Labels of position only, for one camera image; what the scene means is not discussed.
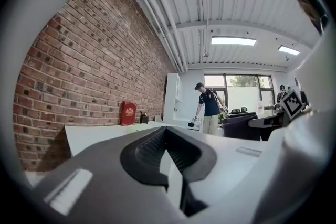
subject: corrugated metal ceiling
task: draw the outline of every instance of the corrugated metal ceiling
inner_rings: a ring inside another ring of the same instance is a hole
[[[297,0],[168,0],[168,3],[189,65],[250,63],[293,67],[319,39]],[[257,39],[257,43],[253,47],[210,45],[212,36],[249,37]],[[296,57],[288,55],[286,61],[285,54],[278,52],[281,45],[301,53]],[[209,53],[207,58],[203,57],[205,51]]]

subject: khaki pants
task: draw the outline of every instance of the khaki pants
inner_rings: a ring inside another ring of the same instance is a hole
[[[215,135],[218,127],[218,115],[204,117],[203,133]]]

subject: ceiling beam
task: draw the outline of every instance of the ceiling beam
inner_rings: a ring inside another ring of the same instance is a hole
[[[224,26],[240,26],[240,27],[250,27],[254,29],[264,30],[268,31],[270,33],[283,36],[286,38],[289,38],[293,40],[296,43],[303,44],[307,46],[308,48],[312,49],[314,47],[314,44],[310,44],[307,42],[302,41],[300,38],[293,36],[287,32],[265,26],[265,25],[259,25],[255,23],[250,22],[241,22],[238,20],[210,20],[208,24],[208,29],[218,29],[222,28]],[[178,31],[191,31],[191,30],[199,30],[199,29],[206,29],[206,21],[197,21],[197,22],[191,22],[191,23],[181,23],[176,25]]]
[[[287,72],[286,67],[274,67],[266,65],[256,65],[253,63],[191,63],[188,65],[190,69],[258,69],[267,71]]]

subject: red box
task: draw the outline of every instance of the red box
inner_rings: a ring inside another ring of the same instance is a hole
[[[135,123],[135,112],[137,104],[122,102],[120,125],[132,125]]]

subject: fluorescent light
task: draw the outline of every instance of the fluorescent light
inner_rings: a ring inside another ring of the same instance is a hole
[[[294,55],[298,55],[300,52],[297,51],[297,50],[293,50],[293,49],[290,49],[290,48],[287,48],[285,46],[281,46],[279,48],[279,51],[283,51],[283,52],[286,52],[288,54],[294,54]]]
[[[256,39],[252,38],[241,38],[241,37],[213,37],[211,39],[211,44],[229,44],[229,45],[248,45],[253,46],[257,42]]]

